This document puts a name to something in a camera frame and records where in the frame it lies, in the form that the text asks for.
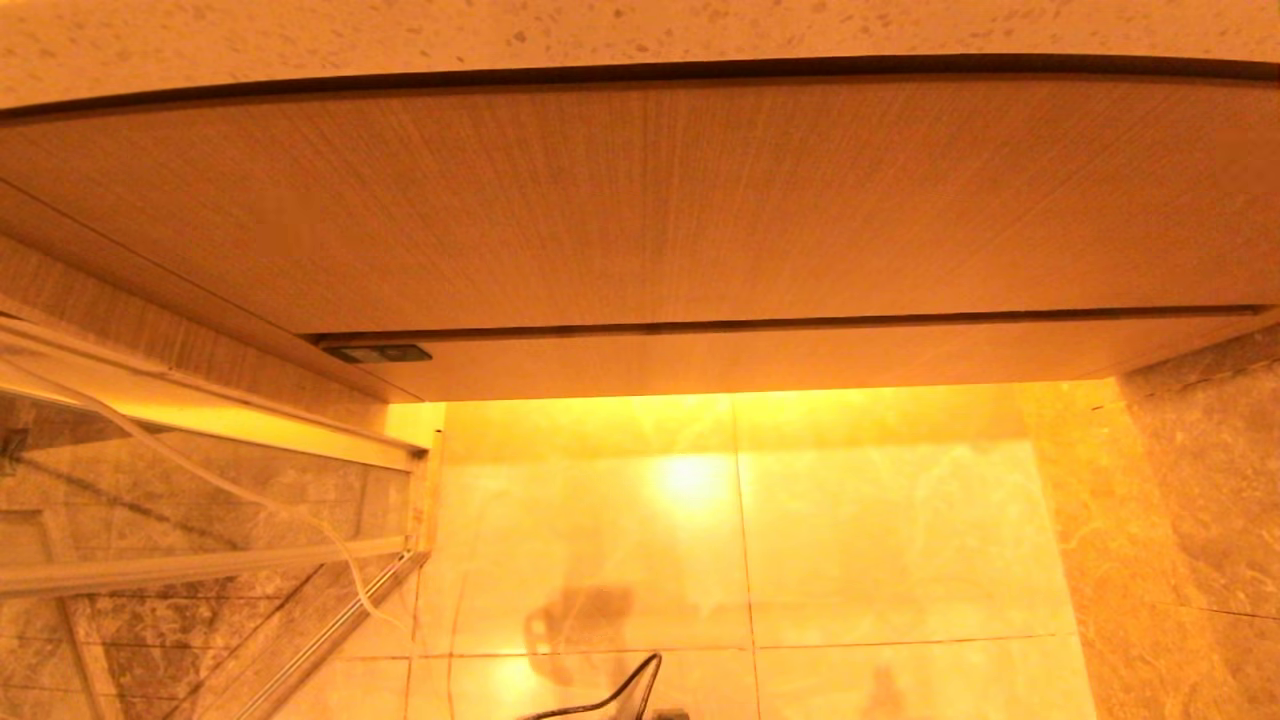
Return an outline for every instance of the tile grout line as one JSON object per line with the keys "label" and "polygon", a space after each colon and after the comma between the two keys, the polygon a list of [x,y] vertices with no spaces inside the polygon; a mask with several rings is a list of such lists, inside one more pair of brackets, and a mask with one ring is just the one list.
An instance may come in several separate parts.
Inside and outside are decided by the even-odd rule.
{"label": "tile grout line", "polygon": [[[712,647],[634,647],[627,650],[571,650],[559,652],[462,652],[454,655],[422,655],[425,660],[485,660],[498,657],[575,657],[585,655],[644,655],[648,652],[750,652],[748,647],[712,646]],[[367,660],[379,660],[369,657]]]}
{"label": "tile grout line", "polygon": [[[109,693],[86,693],[86,691],[78,689],[78,688],[46,688],[44,685],[28,685],[26,683],[3,683],[3,684],[0,684],[0,691],[9,691],[9,689],[14,689],[14,691],[40,691],[40,692],[49,692],[49,693],[68,693],[68,694],[99,694],[99,696],[108,694],[109,697],[119,697],[119,696],[110,696]],[[170,700],[170,698],[155,698],[155,700]]]}
{"label": "tile grout line", "polygon": [[1183,605],[1180,602],[1153,602],[1152,605],[1165,605],[1169,607],[1180,607],[1183,610],[1196,610],[1199,612],[1212,612],[1215,615],[1230,615],[1233,618],[1249,618],[1253,620],[1280,620],[1276,615],[1260,615],[1257,612],[1242,612],[1239,610],[1220,610],[1216,607],[1199,607],[1196,605]]}
{"label": "tile grout line", "polygon": [[742,575],[746,580],[746,626],[751,634],[751,679],[755,688],[755,720],[762,720],[760,715],[760,667],[756,659],[755,647],[755,606],[751,603],[751,569],[746,553],[746,500],[742,497],[742,455],[737,437],[737,398],[728,396],[730,428],[733,442],[733,475],[737,479],[737,516],[739,528],[742,530]]}
{"label": "tile grout line", "polygon": [[408,720],[408,703],[410,696],[413,692],[413,665],[417,665],[417,601],[419,596],[422,593],[422,568],[425,564],[419,565],[417,570],[413,570],[413,601],[410,602],[410,630],[408,630],[408,671],[404,673],[404,715],[403,720]]}
{"label": "tile grout line", "polygon": [[936,641],[884,641],[874,643],[829,643],[829,644],[778,644],[762,646],[760,650],[831,650],[840,647],[900,647],[909,644],[956,644],[956,643],[982,643],[982,642],[1007,642],[1007,641],[1034,641],[1043,638],[1074,638],[1078,633],[1041,633],[1036,635],[991,635],[984,638],[943,638]]}
{"label": "tile grout line", "polygon": [[155,644],[145,642],[123,642],[123,641],[104,641],[97,643],[87,642],[84,644],[91,644],[97,647],[132,647],[132,648],[151,648],[151,650],[195,650],[195,651],[205,651],[205,650],[232,651],[239,647],[239,644]]}

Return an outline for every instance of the white cable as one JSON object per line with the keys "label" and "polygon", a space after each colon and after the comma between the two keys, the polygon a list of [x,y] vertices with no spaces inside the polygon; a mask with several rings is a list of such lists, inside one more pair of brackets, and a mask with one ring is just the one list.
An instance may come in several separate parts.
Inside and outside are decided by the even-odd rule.
{"label": "white cable", "polygon": [[101,414],[102,416],[105,416],[108,420],[111,420],[113,423],[115,423],[116,425],[119,425],[120,429],[123,429],[124,432],[127,432],[131,436],[133,436],[133,437],[138,438],[140,441],[142,441],[143,445],[151,447],[152,450],[155,450],[160,455],[164,455],[169,460],[177,462],[178,465],[180,465],[183,469],[186,469],[191,474],[193,474],[197,478],[200,478],[200,479],[202,479],[202,480],[212,484],[214,487],[221,488],[221,489],[224,489],[224,491],[227,491],[227,492],[229,492],[229,493],[232,493],[232,495],[234,495],[234,496],[237,496],[237,497],[239,497],[242,500],[247,500],[250,502],[255,502],[257,505],[261,505],[261,506],[266,507],[268,510],[271,510],[271,511],[278,512],[280,515],[293,516],[294,519],[301,520],[301,521],[303,521],[303,523],[306,523],[306,524],[308,524],[308,525],[319,529],[330,541],[333,541],[333,543],[338,547],[338,550],[342,551],[343,557],[346,557],[347,566],[351,569],[351,578],[356,583],[356,594],[360,597],[360,603],[365,607],[365,610],[367,610],[370,615],[372,615],[375,618],[380,618],[383,620],[387,620],[392,625],[396,625],[397,628],[399,628],[399,629],[402,629],[406,633],[410,633],[412,635],[412,630],[410,630],[403,623],[401,623],[396,618],[392,618],[387,612],[383,612],[381,610],[379,610],[378,607],[374,606],[372,598],[369,596],[369,588],[365,585],[364,578],[360,577],[360,566],[356,564],[356,556],[351,553],[351,548],[348,548],[347,543],[343,542],[342,536],[339,536],[338,532],[334,530],[324,520],[320,520],[319,518],[312,518],[306,510],[303,510],[301,507],[296,507],[296,506],[292,506],[292,505],[285,505],[285,503],[279,502],[276,500],[271,500],[270,497],[266,497],[265,495],[259,495],[259,493],[256,493],[256,492],[253,492],[251,489],[242,488],[242,487],[237,486],[236,483],[233,483],[230,480],[227,480],[227,479],[221,478],[220,475],[218,475],[218,474],[215,474],[215,473],[212,473],[210,470],[206,470],[205,468],[201,468],[200,465],[197,465],[195,461],[192,461],[189,457],[187,457],[186,455],[183,455],[182,452],[179,452],[177,448],[174,448],[169,443],[166,443],[163,439],[160,439],[160,438],[155,437],[154,434],[148,433],[145,428],[142,428],[142,425],[138,425],[137,423],[134,423],[129,418],[125,418],[124,415],[122,415],[120,413],[118,413],[110,405],[102,402],[101,400],[99,400],[99,398],[96,398],[96,397],[93,397],[91,395],[83,393],[83,392],[81,392],[81,391],[78,391],[78,389],[76,389],[73,387],[68,387],[68,386],[65,386],[65,384],[63,384],[63,383],[60,383],[60,382],[58,382],[55,379],[47,378],[44,374],[37,373],[36,370],[32,370],[29,368],[26,368],[23,365],[19,365],[19,364],[14,363],[13,360],[10,360],[8,357],[4,357],[3,355],[0,355],[0,364],[8,365],[9,368],[17,370],[19,374],[26,375],[26,377],[36,380],[37,383],[49,386],[50,388],[52,388],[54,391],[56,391],[59,395],[63,395],[63,396],[65,396],[69,400],[74,400],[76,402],[78,402],[81,405],[84,405],[86,407],[91,407],[92,410],[96,410],[99,414]]}

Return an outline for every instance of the marble tile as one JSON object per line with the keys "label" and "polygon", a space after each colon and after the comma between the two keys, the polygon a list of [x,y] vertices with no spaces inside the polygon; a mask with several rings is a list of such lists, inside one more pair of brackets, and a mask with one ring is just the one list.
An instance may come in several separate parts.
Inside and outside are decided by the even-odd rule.
{"label": "marble tile", "polygon": [[1219,717],[1280,717],[1280,620],[1204,615],[1235,688],[1231,715]]}
{"label": "marble tile", "polygon": [[230,652],[223,648],[105,646],[118,694],[182,700]]}
{"label": "marble tile", "polygon": [[408,660],[334,659],[321,666],[274,720],[403,717]]}
{"label": "marble tile", "polygon": [[1280,618],[1280,361],[1129,413],[1203,606]]}
{"label": "marble tile", "polygon": [[727,401],[448,413],[429,653],[750,647]]}
{"label": "marble tile", "polygon": [[[1224,388],[1210,382],[1189,389]],[[1225,582],[1247,566],[1247,556],[1267,557],[1267,530],[1240,523],[1240,515],[1252,511],[1249,503],[1219,495],[1220,482],[1248,482],[1252,471],[1213,475],[1236,456],[1243,462],[1265,459],[1265,452],[1251,456],[1257,451],[1252,447],[1234,447],[1230,459],[1212,447],[1257,437],[1251,434],[1257,430],[1222,438],[1197,423],[1197,413],[1176,405],[1144,419],[1153,409],[1148,404],[1158,406],[1164,396],[1126,401],[1123,383],[1112,380],[1028,386],[1023,393],[1100,717],[1243,720],[1280,711],[1270,670],[1280,650],[1267,639],[1280,621],[1197,610],[1267,597],[1265,573],[1242,574],[1236,587]],[[1193,400],[1179,393],[1167,402],[1185,401],[1178,397]],[[1219,409],[1225,427],[1239,419],[1231,405]],[[1247,416],[1249,407],[1244,400],[1238,411]],[[1265,414],[1257,419],[1265,423]],[[1201,433],[1210,447],[1190,447]],[[1165,437],[1153,437],[1158,434]],[[1266,500],[1254,505],[1266,506]],[[1193,510],[1197,516],[1188,516]],[[1270,520],[1257,521],[1266,528]],[[1192,530],[1196,527],[1210,532]],[[1230,528],[1243,552],[1221,536],[1220,552],[1206,552],[1213,546],[1204,541],[1212,541],[1219,527]]]}
{"label": "marble tile", "polygon": [[69,638],[0,638],[0,685],[83,691],[76,646]]}
{"label": "marble tile", "polygon": [[[96,418],[86,423],[102,423]],[[151,483],[152,477],[168,478],[169,468],[155,461],[151,450],[133,438],[120,437],[90,443],[51,442],[44,450],[28,452],[26,464],[36,470],[41,482],[61,487],[64,502],[111,503],[123,498],[145,502],[136,492],[122,493],[122,484],[131,487]]]}
{"label": "marble tile", "polygon": [[[355,502],[371,474],[406,477],[394,470],[197,433],[168,430],[160,437],[209,470],[282,502]],[[143,506],[238,502],[132,438],[55,447],[33,457],[50,470]]]}
{"label": "marble tile", "polygon": [[[410,720],[489,720],[599,702],[646,656],[645,652],[561,656],[460,657],[413,662]],[[452,683],[452,702],[448,688]],[[609,707],[634,708],[627,693]],[[681,708],[692,717],[754,720],[755,682],[750,651],[668,651],[649,700],[655,710]],[[609,712],[584,717],[631,717]]]}
{"label": "marble tile", "polygon": [[111,547],[111,521],[115,507],[111,505],[67,505],[67,527],[77,556],[84,550],[106,550]]}
{"label": "marble tile", "polygon": [[[392,559],[389,555],[366,559],[360,562],[361,573],[372,577]],[[183,701],[179,710],[193,712],[196,717],[234,717],[353,598],[347,565],[323,565],[225,660],[209,670],[200,691]]]}
{"label": "marble tile", "polygon": [[315,566],[261,570],[232,578],[113,591],[113,597],[283,598],[305,582]]}
{"label": "marble tile", "polygon": [[91,702],[83,691],[0,687],[0,717],[93,717]]}
{"label": "marble tile", "polygon": [[408,477],[404,473],[369,473],[357,498],[357,537],[403,536],[408,530]]}
{"label": "marble tile", "polygon": [[1074,629],[1007,389],[771,393],[736,404],[759,647]]}
{"label": "marble tile", "polygon": [[64,487],[47,482],[40,470],[19,464],[14,475],[0,475],[0,507],[44,507],[63,502]]}
{"label": "marble tile", "polygon": [[1078,619],[1115,600],[1194,605],[1169,510],[1114,380],[1023,386]]}
{"label": "marble tile", "polygon": [[122,698],[124,720],[191,720],[189,714],[175,714],[175,700]]}
{"label": "marble tile", "polygon": [[55,600],[0,600],[0,638],[56,641],[67,637],[65,628],[67,620]]}
{"label": "marble tile", "polygon": [[[105,646],[99,642],[97,626],[92,620],[88,603],[83,596],[63,598],[70,632],[76,634],[79,648],[81,667],[90,692],[99,698],[114,698],[119,689],[111,675],[111,665],[106,659]],[[99,705],[119,705],[114,700],[99,701]]]}
{"label": "marble tile", "polygon": [[[184,521],[183,507],[151,505],[142,509],[115,506],[111,518],[110,548],[165,550],[182,552],[227,552],[238,550],[227,532],[205,529]],[[201,512],[211,511],[207,506]]]}
{"label": "marble tile", "polygon": [[279,605],[274,598],[88,598],[99,642],[157,647],[236,647]]}
{"label": "marble tile", "polygon": [[[353,538],[357,534],[361,514],[358,501],[303,502],[296,507],[328,523],[346,538]],[[163,502],[151,505],[147,510],[152,515],[129,514],[123,520],[118,519],[118,534],[136,528],[133,533],[138,537],[122,538],[116,546],[169,547],[180,542],[178,539],[161,539],[166,534],[186,534],[189,537],[188,546],[200,548],[223,544],[236,550],[266,550],[329,542],[324,533],[308,523],[294,516],[279,515],[250,502]],[[148,541],[148,534],[156,539]]]}
{"label": "marble tile", "polygon": [[[128,441],[110,442],[124,445]],[[116,497],[114,484],[118,475],[111,471],[111,452],[101,447],[106,445],[109,443],[24,452],[17,479],[20,479],[27,491],[24,493],[27,502],[31,503],[37,498],[36,506],[44,502],[91,505],[111,502],[111,498]],[[12,484],[15,478],[8,480],[5,484]]]}
{"label": "marble tile", "polygon": [[0,565],[47,562],[52,556],[52,543],[41,512],[31,509],[0,510]]}
{"label": "marble tile", "polygon": [[760,719],[1093,720],[1074,635],[762,650]]}

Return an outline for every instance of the warm yellow light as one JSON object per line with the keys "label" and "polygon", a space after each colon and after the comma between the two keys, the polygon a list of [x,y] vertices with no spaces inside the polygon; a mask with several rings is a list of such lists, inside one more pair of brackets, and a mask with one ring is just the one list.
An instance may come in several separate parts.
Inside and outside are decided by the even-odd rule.
{"label": "warm yellow light", "polygon": [[668,455],[654,459],[654,487],[676,510],[705,510],[723,496],[723,455]]}
{"label": "warm yellow light", "polygon": [[[209,392],[170,377],[164,368],[93,357],[3,327],[0,355],[145,423],[383,468],[410,466],[410,448],[390,438],[375,439]],[[76,405],[47,383],[12,368],[0,366],[0,389]]]}

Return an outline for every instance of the wood grain panel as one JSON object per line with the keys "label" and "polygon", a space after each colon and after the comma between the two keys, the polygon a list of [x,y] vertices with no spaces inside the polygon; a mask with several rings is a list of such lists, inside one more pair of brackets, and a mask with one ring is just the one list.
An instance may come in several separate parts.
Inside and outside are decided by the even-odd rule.
{"label": "wood grain panel", "polygon": [[380,91],[10,122],[0,176],[293,332],[1268,304],[1277,109],[1100,76]]}
{"label": "wood grain panel", "polygon": [[0,236],[0,313],[192,384],[381,433],[387,405]]}
{"label": "wood grain panel", "polygon": [[[221,333],[227,343],[247,343],[300,368],[387,401],[412,401],[412,395],[369,373],[349,368],[289,333],[127,250],[92,228],[0,183],[0,236],[38,246],[52,259],[69,263],[115,287],[129,287],[140,299],[189,318]],[[206,342],[214,337],[210,333]],[[223,363],[225,355],[206,356]]]}
{"label": "wood grain panel", "polygon": [[755,392],[1100,378],[1253,318],[942,324],[425,342],[434,360],[364,365],[435,400]]}

